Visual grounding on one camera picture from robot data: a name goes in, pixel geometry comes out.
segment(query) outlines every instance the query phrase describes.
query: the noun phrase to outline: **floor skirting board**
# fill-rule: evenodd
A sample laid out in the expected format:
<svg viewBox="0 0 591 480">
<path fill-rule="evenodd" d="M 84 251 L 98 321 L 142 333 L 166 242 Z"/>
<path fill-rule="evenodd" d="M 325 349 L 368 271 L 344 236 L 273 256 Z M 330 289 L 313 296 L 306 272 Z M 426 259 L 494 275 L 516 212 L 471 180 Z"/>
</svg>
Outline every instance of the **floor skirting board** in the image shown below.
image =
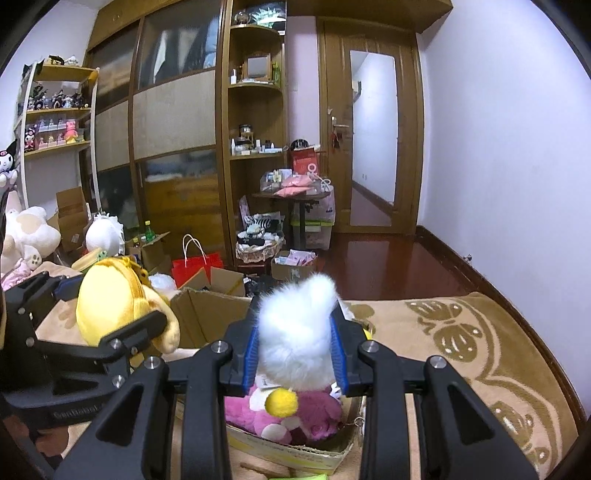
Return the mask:
<svg viewBox="0 0 591 480">
<path fill-rule="evenodd" d="M 556 360 L 556 357 L 554 357 L 552 351 L 550 351 L 548 346 L 531 327 L 523 315 L 487 279 L 425 227 L 418 225 L 415 237 L 424 248 L 429 250 L 435 257 L 451 263 L 457 270 L 457 273 L 464 276 L 470 283 L 472 283 L 478 292 L 497 302 L 515 319 L 552 370 L 552 373 L 560 384 L 564 396 L 569 402 L 569 407 L 573 413 L 577 429 L 581 433 L 585 428 L 587 418 L 579 397 L 566 373 Z"/>
</svg>

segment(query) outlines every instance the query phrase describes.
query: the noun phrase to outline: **pink plush doll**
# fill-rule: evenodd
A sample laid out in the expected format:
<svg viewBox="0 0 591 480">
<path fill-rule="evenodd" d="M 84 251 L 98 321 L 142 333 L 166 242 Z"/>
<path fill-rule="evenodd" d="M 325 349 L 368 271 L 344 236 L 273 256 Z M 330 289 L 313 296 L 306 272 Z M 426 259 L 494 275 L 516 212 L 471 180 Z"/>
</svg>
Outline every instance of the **pink plush doll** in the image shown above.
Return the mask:
<svg viewBox="0 0 591 480">
<path fill-rule="evenodd" d="M 261 438 L 285 445 L 303 445 L 334 435 L 343 413 L 339 400 L 327 391 L 298 392 L 298 410 L 281 419 L 265 411 L 272 389 L 252 387 L 245 398 L 226 397 L 226 422 Z"/>
<path fill-rule="evenodd" d="M 76 131 L 76 122 L 66 122 L 66 134 L 64 136 L 66 143 L 76 143 L 76 138 L 78 138 L 78 132 Z"/>
</svg>

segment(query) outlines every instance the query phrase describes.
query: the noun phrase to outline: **red paper bag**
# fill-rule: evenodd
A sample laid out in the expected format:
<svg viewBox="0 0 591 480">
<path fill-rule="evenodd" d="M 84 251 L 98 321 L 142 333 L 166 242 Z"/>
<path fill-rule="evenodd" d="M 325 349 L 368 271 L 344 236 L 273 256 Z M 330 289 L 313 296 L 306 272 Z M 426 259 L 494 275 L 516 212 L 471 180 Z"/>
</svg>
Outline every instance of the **red paper bag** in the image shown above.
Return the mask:
<svg viewBox="0 0 591 480">
<path fill-rule="evenodd" d="M 189 238 L 189 240 L 185 244 L 185 239 L 187 237 Z M 190 243 L 194 243 L 195 245 L 197 245 L 197 247 L 199 247 L 202 257 L 187 258 L 187 248 L 189 247 Z M 189 278 L 195 275 L 195 273 L 197 273 L 202 268 L 205 268 L 205 273 L 207 274 L 207 279 L 209 281 L 212 280 L 212 267 L 223 268 L 222 257 L 220 256 L 220 254 L 215 252 L 206 255 L 203 251 L 203 248 L 201 248 L 199 240 L 193 238 L 188 233 L 183 237 L 183 255 L 184 260 L 173 261 L 172 273 L 177 288 L 180 288 Z"/>
<path fill-rule="evenodd" d="M 308 172 L 318 171 L 318 160 L 314 147 L 291 152 L 291 161 L 295 173 L 306 175 Z"/>
</svg>

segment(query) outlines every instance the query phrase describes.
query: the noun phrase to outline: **cardboard flap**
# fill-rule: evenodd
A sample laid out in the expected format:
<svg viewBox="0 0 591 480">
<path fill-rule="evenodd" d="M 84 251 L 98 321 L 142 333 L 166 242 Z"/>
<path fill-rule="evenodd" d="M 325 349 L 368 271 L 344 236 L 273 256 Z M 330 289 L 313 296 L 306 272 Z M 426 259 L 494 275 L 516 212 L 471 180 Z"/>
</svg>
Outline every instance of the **cardboard flap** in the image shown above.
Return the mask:
<svg viewBox="0 0 591 480">
<path fill-rule="evenodd" d="M 212 291 L 189 291 L 189 293 L 205 336 L 204 345 L 223 338 L 231 323 L 244 320 L 251 303 L 251 299 L 245 297 L 232 297 Z"/>
<path fill-rule="evenodd" d="M 212 290 L 226 295 L 243 297 L 246 295 L 244 274 L 212 267 Z"/>
</svg>

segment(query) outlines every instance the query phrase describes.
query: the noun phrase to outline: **white plush toy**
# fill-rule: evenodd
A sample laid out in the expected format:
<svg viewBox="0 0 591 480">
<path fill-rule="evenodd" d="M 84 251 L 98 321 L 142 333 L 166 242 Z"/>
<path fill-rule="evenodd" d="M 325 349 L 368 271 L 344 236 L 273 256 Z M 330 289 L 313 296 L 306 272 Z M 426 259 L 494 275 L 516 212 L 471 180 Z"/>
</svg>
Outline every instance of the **white plush toy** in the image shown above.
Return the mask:
<svg viewBox="0 0 591 480">
<path fill-rule="evenodd" d="M 30 207 L 20 213 L 15 209 L 7 211 L 0 273 L 7 273 L 20 258 L 34 270 L 43 258 L 51 255 L 60 241 L 60 232 L 47 225 L 47 213 L 42 207 Z"/>
<path fill-rule="evenodd" d="M 12 142 L 6 150 L 0 151 L 0 187 L 6 184 L 14 185 L 17 182 L 16 171 L 17 141 Z"/>
<path fill-rule="evenodd" d="M 124 254 L 123 224 L 117 221 L 116 216 L 111 217 L 108 213 L 106 215 L 97 213 L 86 232 L 86 248 L 89 252 L 95 248 L 106 250 L 109 257 Z"/>
</svg>

